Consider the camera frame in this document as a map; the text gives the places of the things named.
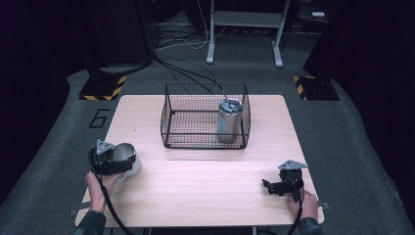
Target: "person's arm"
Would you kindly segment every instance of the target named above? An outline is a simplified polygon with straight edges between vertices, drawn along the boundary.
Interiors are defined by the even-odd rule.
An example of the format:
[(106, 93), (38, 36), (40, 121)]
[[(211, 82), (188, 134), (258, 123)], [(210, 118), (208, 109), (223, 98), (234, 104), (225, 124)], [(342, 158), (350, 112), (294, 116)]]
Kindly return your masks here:
[[(300, 235), (322, 235), (323, 230), (318, 224), (318, 203), (317, 197), (314, 194), (300, 189), (300, 196), (302, 197), (302, 213), (299, 222), (299, 233)], [(290, 196), (289, 209), (293, 217), (297, 217), (299, 211), (300, 202), (294, 201), (294, 198)]]
[[(115, 183), (121, 174), (102, 176), (104, 186), (107, 188), (108, 194), (114, 191)], [(85, 217), (76, 227), (75, 235), (99, 235), (104, 233), (104, 227), (107, 219), (104, 216), (106, 201), (101, 186), (98, 183), (94, 173), (89, 171), (86, 174), (86, 182), (88, 184), (89, 197), (91, 198), (91, 206)]]

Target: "yellow and black striped tape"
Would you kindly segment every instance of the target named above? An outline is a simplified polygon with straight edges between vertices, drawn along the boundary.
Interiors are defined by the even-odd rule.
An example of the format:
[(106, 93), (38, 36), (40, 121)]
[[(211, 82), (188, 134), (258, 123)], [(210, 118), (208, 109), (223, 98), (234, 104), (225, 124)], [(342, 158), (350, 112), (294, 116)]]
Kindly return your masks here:
[(304, 94), (304, 89), (302, 88), (300, 78), (315, 78), (314, 76), (294, 76), (294, 82), (296, 83), (297, 91), (299, 92), (300, 98), (302, 100), (307, 100), (307, 97)]
[(116, 86), (116, 89), (111, 96), (79, 96), (79, 100), (115, 100), (116, 97), (118, 97), (119, 92), (121, 92), (122, 85), (124, 84), (124, 81), (126, 80), (126, 76), (122, 77), (118, 85)]

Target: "hand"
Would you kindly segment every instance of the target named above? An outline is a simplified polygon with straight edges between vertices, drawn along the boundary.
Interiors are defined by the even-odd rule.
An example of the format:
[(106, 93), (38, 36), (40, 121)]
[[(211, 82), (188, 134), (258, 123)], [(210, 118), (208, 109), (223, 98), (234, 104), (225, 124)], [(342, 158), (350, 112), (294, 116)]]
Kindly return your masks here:
[[(116, 181), (121, 176), (122, 173), (102, 176), (102, 181), (104, 186), (107, 188), (108, 195), (111, 196), (111, 194), (114, 191)], [(89, 197), (91, 198), (91, 207), (89, 208), (89, 210), (95, 212), (104, 212), (106, 206), (105, 197), (94, 173), (92, 171), (89, 171), (86, 174), (85, 180), (88, 184)]]
[[(311, 194), (302, 188), (300, 189), (300, 197), (302, 198), (302, 213), (300, 219), (305, 217), (312, 217), (316, 221), (318, 221), (317, 197), (314, 194)], [(297, 217), (300, 207), (300, 201), (295, 202), (293, 196), (290, 195), (288, 207), (293, 217)]]

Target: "silver can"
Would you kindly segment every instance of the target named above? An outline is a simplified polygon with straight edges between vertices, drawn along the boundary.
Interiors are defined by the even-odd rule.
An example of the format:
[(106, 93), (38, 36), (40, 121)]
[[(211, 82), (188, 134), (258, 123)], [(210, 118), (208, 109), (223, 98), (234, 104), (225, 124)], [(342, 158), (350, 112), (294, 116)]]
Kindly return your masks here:
[(242, 105), (233, 99), (222, 99), (217, 114), (217, 138), (219, 141), (232, 143), (238, 136), (242, 120)]

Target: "sleeve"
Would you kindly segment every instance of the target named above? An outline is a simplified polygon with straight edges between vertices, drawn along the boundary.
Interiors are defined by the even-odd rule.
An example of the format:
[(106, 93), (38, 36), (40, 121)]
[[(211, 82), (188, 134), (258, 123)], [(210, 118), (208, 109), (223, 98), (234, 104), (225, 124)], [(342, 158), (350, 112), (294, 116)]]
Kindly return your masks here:
[(323, 235), (323, 230), (312, 217), (305, 217), (299, 223), (300, 235)]
[(102, 235), (106, 221), (101, 212), (89, 211), (76, 227), (74, 235)]

